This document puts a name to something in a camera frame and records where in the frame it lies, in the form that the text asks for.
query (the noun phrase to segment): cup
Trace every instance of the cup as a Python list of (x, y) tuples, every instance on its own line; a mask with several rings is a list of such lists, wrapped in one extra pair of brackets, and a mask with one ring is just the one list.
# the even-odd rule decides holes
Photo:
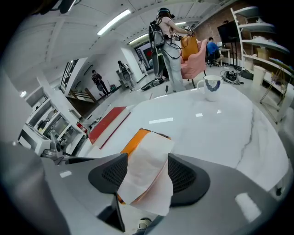
[(203, 80), (197, 82), (196, 87), (199, 88), (201, 82), (204, 83), (204, 96), (208, 101), (217, 101), (220, 97), (220, 88), (222, 77), (215, 75), (204, 76)]

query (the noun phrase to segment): white floor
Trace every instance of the white floor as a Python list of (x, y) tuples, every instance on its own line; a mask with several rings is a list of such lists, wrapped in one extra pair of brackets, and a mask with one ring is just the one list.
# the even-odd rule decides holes
[[(206, 68), (206, 75), (220, 75), (221, 71), (224, 70), (224, 67), (207, 67)], [(106, 115), (113, 107), (118, 106), (130, 106), (130, 105), (137, 105), (143, 101), (154, 99), (156, 97), (165, 95), (165, 87), (166, 85), (169, 86), (169, 90), (167, 94), (173, 93), (170, 82), (167, 83), (164, 82), (156, 87), (152, 87), (147, 91), (142, 91), (141, 87), (143, 87), (145, 84), (147, 84), (149, 81), (154, 79), (154, 73), (149, 74), (149, 76), (145, 76), (133, 89), (131, 92), (129, 89), (127, 90), (117, 90), (114, 94), (111, 94), (101, 105), (99, 105), (92, 113), (91, 118), (89, 120), (85, 120), (83, 124), (86, 126), (91, 124), (96, 118), (99, 118), (101, 116)], [(199, 80), (201, 80), (204, 77), (204, 73), (200, 73), (195, 79), (194, 83), (196, 84)], [(274, 92), (270, 91), (269, 94), (266, 96), (266, 98), (263, 100), (263, 105), (259, 103), (260, 99), (254, 100), (250, 95), (250, 86), (252, 84), (252, 80), (244, 79), (239, 76), (239, 80), (241, 82), (244, 82), (244, 85), (232, 85), (235, 88), (237, 88), (240, 92), (242, 92), (244, 95), (246, 95), (263, 113), (264, 115), (269, 119), (271, 124), (274, 126), (275, 130), (278, 131), (279, 124), (276, 125), (275, 121), (269, 114), (269, 112), (272, 114), (273, 117), (276, 117), (277, 115), (277, 103), (279, 102), (279, 96), (275, 94)], [(193, 84), (190, 81), (183, 80), (184, 86), (187, 90), (193, 89)], [(265, 87), (260, 88), (260, 98), (264, 95), (266, 92)]]
[[(224, 67), (207, 67), (206, 74), (207, 75), (220, 75), (220, 72), (224, 70)], [(201, 80), (204, 76), (204, 73), (199, 74), (195, 79), (195, 84)], [(125, 90), (121, 91), (118, 90), (111, 96), (109, 96), (97, 109), (91, 114), (92, 117), (87, 121), (87, 123), (91, 123), (94, 119), (99, 118), (101, 116), (106, 115), (113, 107), (117, 106), (130, 106), (130, 105), (137, 105), (140, 102), (154, 99), (158, 96), (165, 95), (165, 87), (166, 85), (169, 86), (169, 90), (167, 94), (173, 93), (170, 82), (164, 82), (163, 84), (153, 87), (147, 91), (141, 91), (141, 87), (143, 87), (145, 84), (147, 84), (149, 81), (154, 79), (154, 73), (150, 74), (149, 76), (146, 76), (144, 79), (140, 81), (134, 88), (134, 91)], [(271, 124), (274, 126), (275, 130), (278, 131), (279, 125), (276, 125), (274, 120), (272, 119), (269, 112), (265, 109), (263, 105), (259, 103), (259, 100), (253, 100), (250, 95), (250, 86), (252, 84), (251, 80), (244, 79), (239, 76), (240, 81), (244, 82), (244, 85), (233, 85), (236, 87), (240, 92), (245, 94), (263, 113), (264, 115), (269, 119)], [(190, 81), (184, 80), (184, 86), (188, 89), (193, 89), (193, 84)], [(261, 87), (260, 89), (260, 97), (264, 95), (266, 92), (265, 87)], [(272, 91), (267, 95), (267, 97), (264, 99), (264, 103), (267, 106), (268, 110), (271, 112), (271, 114), (275, 117), (277, 115), (277, 102), (279, 101), (279, 96), (273, 93)], [(138, 210), (134, 207), (131, 207), (129, 205), (119, 205), (123, 222), (125, 225), (125, 233), (126, 234), (134, 234), (137, 230), (138, 221), (139, 219), (143, 217), (148, 217), (151, 220), (154, 220), (157, 215), (147, 213), (145, 211)]]

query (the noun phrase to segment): marble table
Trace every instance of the marble table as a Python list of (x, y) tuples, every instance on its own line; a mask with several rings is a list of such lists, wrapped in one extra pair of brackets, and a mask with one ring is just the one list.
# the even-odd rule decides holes
[(87, 157), (119, 153), (140, 128), (145, 128), (170, 136), (175, 142), (174, 154), (235, 168), (269, 191), (288, 170), (286, 151), (275, 129), (231, 85), (222, 85), (216, 102), (205, 100), (201, 89), (138, 104), (103, 148), (93, 147)]

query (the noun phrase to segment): black office chair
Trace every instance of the black office chair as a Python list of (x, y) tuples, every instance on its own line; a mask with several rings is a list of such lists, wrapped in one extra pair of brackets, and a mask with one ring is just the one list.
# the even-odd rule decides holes
[(217, 59), (215, 59), (215, 53), (210, 54), (207, 50), (207, 47), (206, 47), (206, 56), (205, 56), (206, 64), (209, 65), (209, 67), (211, 67), (211, 66), (219, 67), (220, 65), (218, 63), (216, 63), (216, 60)]

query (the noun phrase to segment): ceiling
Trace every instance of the ceiling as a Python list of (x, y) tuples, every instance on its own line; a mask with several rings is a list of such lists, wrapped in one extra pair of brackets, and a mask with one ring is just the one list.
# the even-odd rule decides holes
[[(81, 0), (66, 14), (50, 11), (24, 20), (7, 47), (3, 65), (11, 79), (21, 79), (35, 66), (53, 69), (73, 59), (104, 54), (117, 40), (132, 41), (147, 32), (160, 7), (169, 8), (176, 22), (196, 26), (224, 2), (227, 0)], [(132, 13), (97, 35), (126, 9)]]

